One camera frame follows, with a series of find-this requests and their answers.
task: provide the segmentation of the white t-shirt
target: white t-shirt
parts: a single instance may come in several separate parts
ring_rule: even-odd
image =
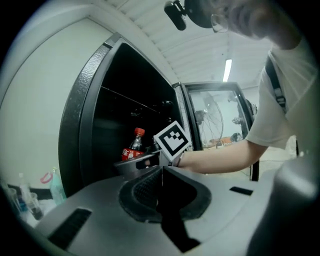
[[[320,143],[318,65],[305,39],[292,50],[273,47],[269,56],[286,99],[287,111],[285,114],[277,103],[264,68],[259,84],[259,108],[246,139],[262,146],[285,149],[288,138],[296,135],[299,150],[311,151]]]

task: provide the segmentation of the fluorescent light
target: fluorescent light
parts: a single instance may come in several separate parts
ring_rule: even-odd
[[[225,61],[225,69],[224,69],[224,76],[223,81],[228,82],[230,71],[231,71],[232,59],[227,59]]]

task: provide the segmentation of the glass door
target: glass door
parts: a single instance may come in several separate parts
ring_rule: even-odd
[[[246,138],[253,113],[237,83],[179,83],[173,87],[184,110],[184,127],[188,128],[194,151],[220,150]],[[257,181],[259,162],[237,172],[217,175]]]

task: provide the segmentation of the coca-cola bottle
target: coca-cola bottle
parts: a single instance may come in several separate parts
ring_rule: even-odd
[[[145,130],[141,128],[135,128],[134,130],[134,135],[135,139],[131,143],[129,148],[124,148],[122,151],[122,161],[130,159],[130,158],[135,158],[144,152],[142,152],[143,147],[142,147],[142,142],[141,138],[145,134]]]

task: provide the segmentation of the shoulder strap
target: shoulder strap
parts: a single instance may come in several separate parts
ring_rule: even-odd
[[[281,87],[280,87],[280,83],[279,83],[279,79],[274,67],[274,64],[272,63],[270,57],[268,56],[267,60],[266,60],[266,64],[265,64],[265,71],[267,73],[267,75],[270,78],[272,87],[273,87],[273,91],[274,91],[274,95],[275,95],[275,100],[276,102],[278,102],[278,104],[280,105],[280,107],[282,108],[283,112],[286,113],[287,109],[286,109],[286,98],[284,97]]]

